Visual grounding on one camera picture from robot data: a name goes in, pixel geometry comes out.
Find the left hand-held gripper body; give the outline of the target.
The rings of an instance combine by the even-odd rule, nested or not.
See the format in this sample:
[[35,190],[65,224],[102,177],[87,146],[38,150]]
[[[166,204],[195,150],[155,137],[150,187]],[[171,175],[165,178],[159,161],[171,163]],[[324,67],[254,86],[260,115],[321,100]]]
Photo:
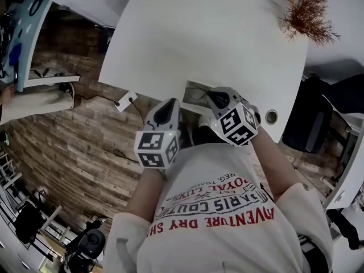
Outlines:
[[136,133],[134,154],[144,169],[166,171],[173,165],[180,151],[179,125],[158,126],[146,123]]

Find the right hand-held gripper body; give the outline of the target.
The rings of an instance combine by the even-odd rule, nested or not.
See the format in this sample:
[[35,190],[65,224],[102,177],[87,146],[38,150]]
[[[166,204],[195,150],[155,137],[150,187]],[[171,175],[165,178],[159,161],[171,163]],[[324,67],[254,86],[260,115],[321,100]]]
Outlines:
[[217,120],[216,131],[233,146],[243,146],[258,135],[254,114],[238,103]]

